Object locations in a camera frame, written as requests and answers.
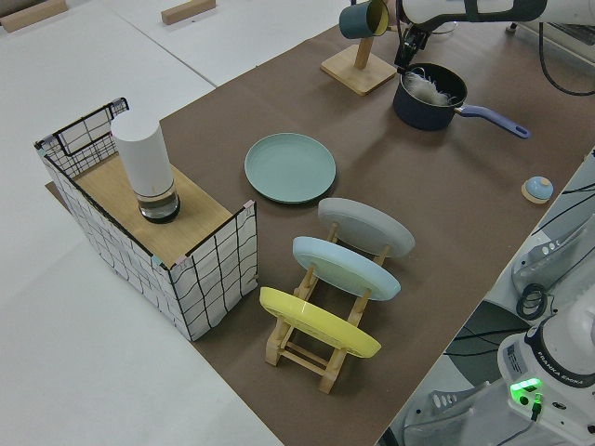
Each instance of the small round object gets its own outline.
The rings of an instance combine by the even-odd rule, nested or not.
[[[545,177],[531,177],[521,187],[522,196],[537,204],[547,203],[553,192],[551,181]]]

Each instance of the cup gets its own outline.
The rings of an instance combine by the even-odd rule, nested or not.
[[[389,9],[383,0],[351,2],[341,11],[338,28],[348,39],[364,39],[382,35],[389,27]]]
[[[175,218],[179,197],[159,121],[129,110],[113,118],[111,130],[140,213],[152,223]]]

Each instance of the wooden block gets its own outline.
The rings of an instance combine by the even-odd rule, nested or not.
[[[46,0],[44,3],[28,7],[0,19],[0,23],[7,32],[24,28],[38,21],[53,17],[60,12],[67,11],[66,0]]]
[[[172,23],[213,9],[215,6],[215,0],[191,0],[177,7],[171,7],[165,11],[161,11],[161,20],[166,25],[171,25]]]
[[[365,68],[357,68],[355,66],[357,54],[358,46],[352,45],[325,60],[321,69],[360,96],[365,96],[388,82],[397,73],[395,67],[374,54],[369,55]]]
[[[172,166],[180,199],[179,214],[165,224],[148,221],[115,154],[75,179],[103,209],[171,268],[181,256],[225,223],[231,213]]]

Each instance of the plate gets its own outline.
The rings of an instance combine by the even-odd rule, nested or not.
[[[314,275],[352,295],[372,291],[370,300],[390,300],[401,291],[392,274],[343,246],[312,237],[296,237],[294,257],[304,268],[314,266]]]
[[[261,139],[245,156],[244,170],[254,189],[280,203],[319,197],[331,187],[337,171],[325,146],[297,133]]]
[[[331,347],[345,348],[351,355],[371,358],[380,350],[378,341],[368,333],[294,295],[263,286],[260,305],[299,331]]]
[[[390,246],[387,257],[406,256],[416,245],[411,232],[391,216],[367,204],[346,198],[325,198],[318,203],[318,218],[328,229],[338,224],[342,241],[378,256]]]

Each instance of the saucepan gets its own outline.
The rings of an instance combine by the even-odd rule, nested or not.
[[[477,105],[465,104],[467,86],[454,72],[433,63],[417,63],[408,67],[409,72],[423,75],[433,82],[436,89],[448,96],[448,105],[436,105],[416,98],[403,85],[401,76],[392,108],[406,124],[421,130],[440,130],[447,127],[455,113],[463,117],[480,117],[508,130],[519,138],[529,138],[531,132],[496,111]]]

